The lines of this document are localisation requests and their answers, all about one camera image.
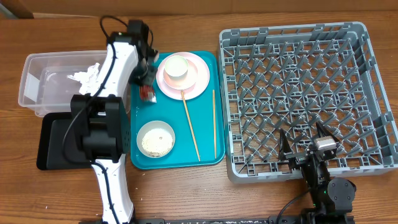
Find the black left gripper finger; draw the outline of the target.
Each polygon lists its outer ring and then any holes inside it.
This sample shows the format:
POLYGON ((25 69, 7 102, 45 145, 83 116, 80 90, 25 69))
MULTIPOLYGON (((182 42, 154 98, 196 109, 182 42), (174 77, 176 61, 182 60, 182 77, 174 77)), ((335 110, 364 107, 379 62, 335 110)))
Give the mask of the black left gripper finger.
POLYGON ((156 73, 157 73, 157 67, 154 65, 148 65, 147 72, 144 75, 143 85, 152 86, 156 78, 156 73))
POLYGON ((147 62, 145 60, 141 60, 131 72, 130 84, 141 85, 147 75, 147 70, 147 62))

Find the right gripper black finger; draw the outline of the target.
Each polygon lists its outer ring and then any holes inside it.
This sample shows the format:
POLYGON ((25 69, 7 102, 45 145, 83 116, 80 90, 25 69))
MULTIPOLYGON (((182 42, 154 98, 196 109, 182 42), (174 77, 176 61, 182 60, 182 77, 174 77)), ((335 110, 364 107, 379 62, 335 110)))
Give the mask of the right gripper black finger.
POLYGON ((278 158, 280 161, 291 160, 293 157, 293 150, 287 140, 287 136, 283 129, 279 130, 279 153, 278 158))
POLYGON ((334 136, 327 128, 320 122, 316 122, 316 127, 317 127, 317 134, 318 137, 316 138, 315 142, 316 143, 321 143, 321 142, 332 142, 332 143, 339 143, 339 139, 334 136))

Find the red snack wrapper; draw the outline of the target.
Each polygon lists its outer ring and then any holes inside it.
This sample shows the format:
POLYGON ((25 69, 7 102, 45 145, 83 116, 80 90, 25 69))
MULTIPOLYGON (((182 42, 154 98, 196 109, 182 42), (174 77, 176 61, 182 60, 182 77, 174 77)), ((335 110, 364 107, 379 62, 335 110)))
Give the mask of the red snack wrapper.
POLYGON ((157 103, 155 91, 152 85, 140 86, 139 96, 143 102, 157 103))

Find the wooden chopstick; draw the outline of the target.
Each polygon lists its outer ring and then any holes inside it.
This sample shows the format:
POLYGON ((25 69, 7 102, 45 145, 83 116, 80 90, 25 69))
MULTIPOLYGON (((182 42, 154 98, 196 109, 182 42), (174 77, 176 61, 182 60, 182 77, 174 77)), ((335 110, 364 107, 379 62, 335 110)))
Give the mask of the wooden chopstick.
POLYGON ((217 158, 215 90, 212 90, 214 156, 217 158))
POLYGON ((191 119, 190 119, 190 114, 189 114, 189 111, 188 111, 188 107, 187 107, 187 103, 186 103, 186 100, 185 100, 184 92, 180 91, 180 94, 181 94, 183 105, 184 105, 184 108, 185 108, 185 113, 186 113, 186 116, 187 116, 188 125, 190 127, 190 132, 191 132, 191 135, 192 135, 193 145, 195 147, 197 158, 198 158, 198 161, 201 161, 201 157, 200 157, 200 153, 198 151, 197 141, 196 141, 195 133, 194 133, 194 130, 193 130, 192 122, 191 122, 191 119))

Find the white napkin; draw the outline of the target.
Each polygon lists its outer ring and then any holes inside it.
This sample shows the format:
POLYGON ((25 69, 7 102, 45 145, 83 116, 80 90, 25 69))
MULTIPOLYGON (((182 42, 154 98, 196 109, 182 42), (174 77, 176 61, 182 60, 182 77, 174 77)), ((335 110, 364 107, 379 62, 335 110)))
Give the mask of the white napkin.
POLYGON ((86 72, 76 72, 68 75, 67 78, 79 82, 81 87, 79 93, 85 95, 92 92, 92 88, 98 85, 97 77, 99 74, 99 63, 95 63, 88 67, 86 72))

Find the grey bowl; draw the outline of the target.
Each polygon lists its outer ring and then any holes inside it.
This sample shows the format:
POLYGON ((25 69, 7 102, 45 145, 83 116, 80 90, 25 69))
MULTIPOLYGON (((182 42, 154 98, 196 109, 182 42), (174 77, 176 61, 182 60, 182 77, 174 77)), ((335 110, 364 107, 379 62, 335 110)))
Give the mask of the grey bowl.
POLYGON ((150 121, 138 131, 136 143, 143 155, 150 158, 164 157, 174 147, 175 133, 164 121, 150 121))

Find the white rice pile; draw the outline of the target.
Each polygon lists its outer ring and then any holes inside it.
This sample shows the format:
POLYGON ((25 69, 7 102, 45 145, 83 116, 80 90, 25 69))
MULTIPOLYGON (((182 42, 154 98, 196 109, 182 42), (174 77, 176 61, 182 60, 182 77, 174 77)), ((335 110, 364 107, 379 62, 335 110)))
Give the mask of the white rice pile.
POLYGON ((162 157, 174 146, 172 135, 161 128, 151 129, 142 138, 142 148, 151 157, 162 157))

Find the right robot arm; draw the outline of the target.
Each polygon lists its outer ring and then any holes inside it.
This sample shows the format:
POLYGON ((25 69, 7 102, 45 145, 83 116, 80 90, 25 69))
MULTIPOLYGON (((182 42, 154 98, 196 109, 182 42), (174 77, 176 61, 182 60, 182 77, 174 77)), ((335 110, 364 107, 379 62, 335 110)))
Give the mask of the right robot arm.
POLYGON ((300 169, 307 190, 292 199, 279 212, 276 223, 282 223, 285 210, 298 199, 310 194, 313 208, 304 208, 292 223, 354 223, 348 214, 353 210, 356 185, 341 177, 332 178, 326 162, 336 157, 340 140, 316 122, 318 136, 303 152, 293 152, 283 129, 279 130, 279 160, 289 162, 289 169, 300 169))

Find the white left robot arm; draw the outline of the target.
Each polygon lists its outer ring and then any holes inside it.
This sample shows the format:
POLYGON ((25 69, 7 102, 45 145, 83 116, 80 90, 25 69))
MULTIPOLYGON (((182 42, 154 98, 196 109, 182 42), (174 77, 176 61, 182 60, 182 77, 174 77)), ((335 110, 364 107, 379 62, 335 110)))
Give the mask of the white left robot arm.
POLYGON ((107 56, 98 79, 85 95, 74 95, 70 108, 78 150, 96 174, 103 214, 100 223, 134 223, 134 205, 126 178, 131 128, 123 103, 126 88, 135 84, 152 96, 157 73, 153 32, 142 20, 130 20, 125 32, 106 34, 107 56))

